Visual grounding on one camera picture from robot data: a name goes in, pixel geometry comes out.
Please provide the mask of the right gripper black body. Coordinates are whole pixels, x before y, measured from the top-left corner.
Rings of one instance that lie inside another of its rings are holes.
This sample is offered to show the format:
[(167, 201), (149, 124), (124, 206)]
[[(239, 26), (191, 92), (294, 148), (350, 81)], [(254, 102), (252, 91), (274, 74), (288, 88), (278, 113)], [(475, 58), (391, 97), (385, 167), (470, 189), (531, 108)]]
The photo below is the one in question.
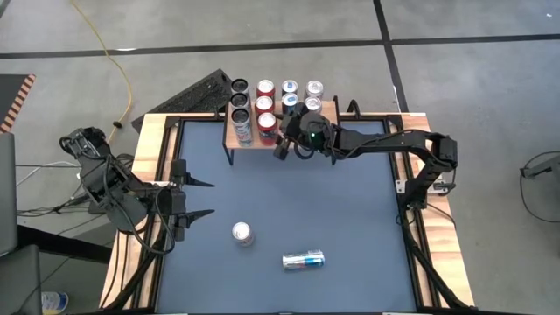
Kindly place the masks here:
[(336, 129), (321, 114), (308, 112), (303, 116), (294, 116), (292, 113), (284, 115), (279, 131), (279, 137), (290, 139), (290, 148), (298, 158), (312, 158), (316, 152), (335, 158)]

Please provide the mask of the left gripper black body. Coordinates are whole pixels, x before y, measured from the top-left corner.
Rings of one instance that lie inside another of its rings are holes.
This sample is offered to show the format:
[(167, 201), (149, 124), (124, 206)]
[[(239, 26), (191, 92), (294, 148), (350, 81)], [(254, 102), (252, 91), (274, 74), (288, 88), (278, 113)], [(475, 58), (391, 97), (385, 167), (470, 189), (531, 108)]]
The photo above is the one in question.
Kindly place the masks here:
[(157, 209), (172, 221), (170, 228), (173, 238), (177, 242), (185, 239), (185, 227), (181, 221), (186, 217), (186, 193), (182, 190), (182, 185), (186, 183), (186, 180), (186, 161), (184, 159), (173, 160), (169, 183), (157, 196)]

